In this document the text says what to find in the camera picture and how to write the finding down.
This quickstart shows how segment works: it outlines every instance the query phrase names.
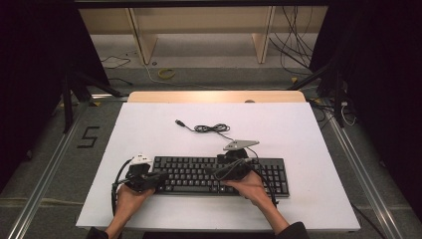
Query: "white table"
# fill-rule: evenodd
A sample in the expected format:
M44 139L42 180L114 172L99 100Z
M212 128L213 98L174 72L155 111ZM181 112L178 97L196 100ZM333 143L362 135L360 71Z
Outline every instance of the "white table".
M258 140L260 144L252 149L260 157L282 157L291 196L280 198L278 209L289 222L303 221L308 230L317 231L360 228L308 103L123 104L77 226L108 226L111 184L123 163L139 152L150 157L224 153L228 139L216 133L191 132L175 120L190 127L225 123L231 127L228 136ZM143 231L271 231L262 213L240 196L153 195L126 227Z

